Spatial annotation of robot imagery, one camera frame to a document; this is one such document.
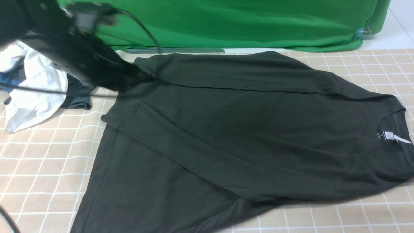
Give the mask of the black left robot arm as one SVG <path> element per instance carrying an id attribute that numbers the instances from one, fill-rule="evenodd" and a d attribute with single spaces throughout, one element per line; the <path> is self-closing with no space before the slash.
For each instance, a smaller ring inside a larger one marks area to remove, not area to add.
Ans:
<path id="1" fill-rule="evenodd" d="M 112 91 L 123 92 L 151 79 L 96 36 L 100 24 L 112 25 L 114 15 L 125 14 L 159 47 L 130 12 L 93 2 L 72 2 L 62 9 L 55 0 L 2 0 L 0 10 L 1 46 L 21 41 L 81 82 Z"/>

